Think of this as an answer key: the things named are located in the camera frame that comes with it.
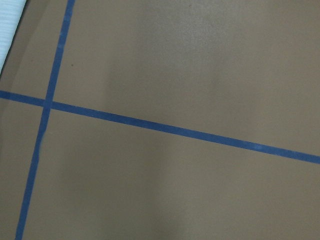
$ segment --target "blue tape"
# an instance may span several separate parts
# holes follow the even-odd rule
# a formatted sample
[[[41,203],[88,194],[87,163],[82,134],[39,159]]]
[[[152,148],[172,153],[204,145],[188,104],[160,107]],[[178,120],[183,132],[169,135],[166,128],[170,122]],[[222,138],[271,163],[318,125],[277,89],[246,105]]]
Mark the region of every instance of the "blue tape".
[[[23,237],[26,220],[27,220],[28,209],[30,205],[30,200],[31,200],[32,191],[35,184],[35,178],[36,178],[36,173],[37,173],[37,168],[39,163],[40,146],[48,125],[51,105],[52,105],[54,94],[55,94],[56,84],[58,80],[59,70],[60,70],[61,61],[64,53],[64,47],[67,40],[67,35],[69,31],[70,20],[71,20],[74,4],[75,4],[75,0],[68,0],[66,4],[63,23],[62,23],[60,36],[59,36],[58,44],[55,51],[54,61],[52,65],[50,80],[49,80],[45,100],[43,102],[40,125],[39,125],[38,134],[35,141],[29,174],[28,174],[28,178],[27,178],[26,186],[24,190],[24,196],[22,200],[19,221],[16,227],[16,232],[15,232],[15,240],[21,240]]]
[[[277,155],[285,158],[301,160],[310,163],[320,164],[320,156],[303,152],[287,150],[274,146],[258,144],[250,141],[238,140],[231,137],[210,134],[201,131],[190,130],[182,127],[161,124],[157,122],[141,120],[133,117],[117,115],[113,113],[93,110],[89,108],[69,105],[60,102],[53,102],[52,109],[60,110],[72,114],[83,115],[91,118],[107,120],[115,123],[136,126],[144,129],[156,130],[164,133],[180,135],[188,138],[204,140],[212,143],[228,145],[236,148],[252,150],[265,154]]]
[[[0,98],[2,99],[8,99],[24,104],[31,104],[39,107],[43,107],[45,100],[32,97],[32,96],[25,96],[17,93],[7,92],[7,91],[1,91],[0,90]]]

